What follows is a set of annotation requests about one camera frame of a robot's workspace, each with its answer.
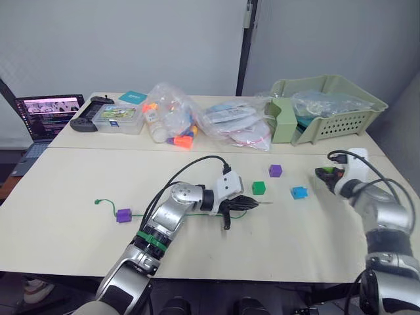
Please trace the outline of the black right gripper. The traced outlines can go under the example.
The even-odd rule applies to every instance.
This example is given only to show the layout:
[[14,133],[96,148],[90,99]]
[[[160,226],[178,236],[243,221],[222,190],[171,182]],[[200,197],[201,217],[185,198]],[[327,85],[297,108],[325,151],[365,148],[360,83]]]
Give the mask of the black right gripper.
[[329,167],[318,167],[315,169],[316,176],[327,186],[332,194],[335,193],[335,186],[342,179],[344,173],[344,169],[336,167],[332,168],[331,173]]

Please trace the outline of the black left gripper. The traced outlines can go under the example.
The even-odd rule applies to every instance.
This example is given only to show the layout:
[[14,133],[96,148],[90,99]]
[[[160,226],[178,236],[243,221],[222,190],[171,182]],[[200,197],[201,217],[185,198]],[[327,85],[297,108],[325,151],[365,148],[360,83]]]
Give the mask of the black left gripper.
[[249,196],[240,195],[234,199],[226,199],[219,205],[219,214],[223,217],[223,228],[230,229],[231,211],[248,211],[259,206],[259,202]]

